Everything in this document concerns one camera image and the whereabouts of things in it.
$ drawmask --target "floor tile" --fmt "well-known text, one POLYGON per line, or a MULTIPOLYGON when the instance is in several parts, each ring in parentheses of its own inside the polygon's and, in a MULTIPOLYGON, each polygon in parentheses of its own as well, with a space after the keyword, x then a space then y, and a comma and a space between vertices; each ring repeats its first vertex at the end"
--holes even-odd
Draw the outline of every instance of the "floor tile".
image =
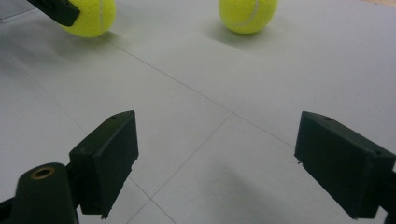
MULTIPOLYGON (((176 223, 355 223, 293 150, 237 116, 153 197, 176 223)), ((382 223, 383 212, 375 221, 382 223)))
POLYGON ((101 220, 100 216, 82 215, 80 208, 78 208, 78 219, 81 224, 126 224, 148 200, 149 197, 134 182, 127 179, 107 219, 101 220))
POLYGON ((14 197, 21 175, 69 162, 85 133, 0 49, 0 202, 14 197))
POLYGON ((140 157, 132 177, 148 195, 230 114, 101 38, 66 34, 39 13, 26 20, 2 27, 3 48, 87 133, 135 110, 140 157))
POLYGON ((128 224, 174 224, 152 201, 148 202, 128 224))
POLYGON ((279 1, 268 26, 246 36, 223 27, 218 1, 118 6, 105 39, 292 146, 303 110, 341 119, 383 147, 396 144, 392 7, 279 1))

